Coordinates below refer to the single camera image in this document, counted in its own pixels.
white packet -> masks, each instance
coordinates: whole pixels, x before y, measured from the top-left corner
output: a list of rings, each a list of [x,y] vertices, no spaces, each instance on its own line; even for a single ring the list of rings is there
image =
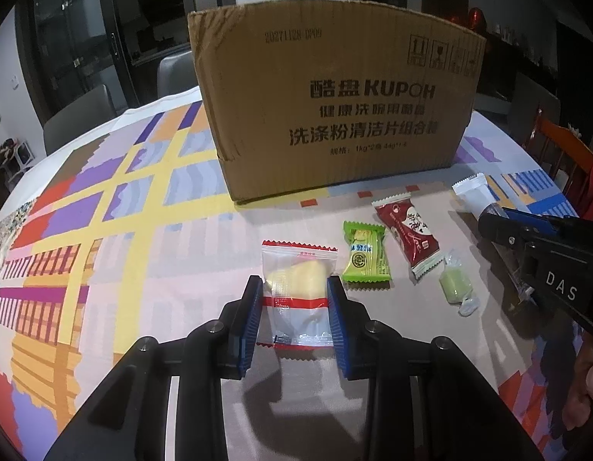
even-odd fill
[[[337,250],[310,244],[264,241],[263,304],[271,315],[274,346],[331,347],[326,279],[335,271]]]

colorful tablecloth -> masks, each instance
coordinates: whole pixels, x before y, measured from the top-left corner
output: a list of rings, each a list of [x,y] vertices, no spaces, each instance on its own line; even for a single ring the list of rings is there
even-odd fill
[[[441,246],[461,256],[481,308],[461,318],[445,302],[441,265],[414,283],[391,236],[390,289],[348,296],[406,337],[454,339],[547,460],[559,459],[580,337],[563,315],[543,321],[518,305],[494,249],[449,191],[476,171],[503,206],[574,215],[546,173],[475,112],[451,168],[246,206],[227,194],[198,92],[76,149],[36,200],[0,275],[0,423],[29,461],[41,460],[138,337],[185,337],[240,297],[248,276],[262,273],[262,240],[336,246],[341,270],[343,221],[374,221],[372,199],[408,189]],[[230,459],[357,456],[366,383],[344,381],[332,353],[321,352],[294,359],[258,347],[246,378],[223,383]],[[175,403],[173,387],[169,415]],[[168,459],[172,428],[169,418]]]

cardboard box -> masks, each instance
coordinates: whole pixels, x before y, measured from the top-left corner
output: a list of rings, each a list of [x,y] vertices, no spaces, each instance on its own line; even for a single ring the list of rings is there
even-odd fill
[[[449,166],[485,39],[371,2],[191,13],[196,75],[234,201]]]

glass door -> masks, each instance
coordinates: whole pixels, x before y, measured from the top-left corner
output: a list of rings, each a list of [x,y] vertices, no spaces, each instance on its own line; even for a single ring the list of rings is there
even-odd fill
[[[89,91],[104,83],[117,113],[128,108],[102,19],[100,0],[67,0],[68,31],[75,51],[75,70]]]
[[[157,99],[162,58],[190,49],[187,13],[193,0],[113,0],[116,34],[141,104]]]
[[[41,68],[63,109],[104,83],[118,114],[134,102],[119,81],[100,0],[33,0]]]

green candy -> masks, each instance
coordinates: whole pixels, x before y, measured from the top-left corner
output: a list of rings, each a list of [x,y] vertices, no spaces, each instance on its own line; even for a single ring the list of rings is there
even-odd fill
[[[440,284],[448,303],[461,303],[474,290],[461,267],[446,266],[440,275]]]
[[[346,282],[375,283],[391,280],[384,252],[384,226],[344,222],[343,231],[350,244],[350,261],[341,278]]]

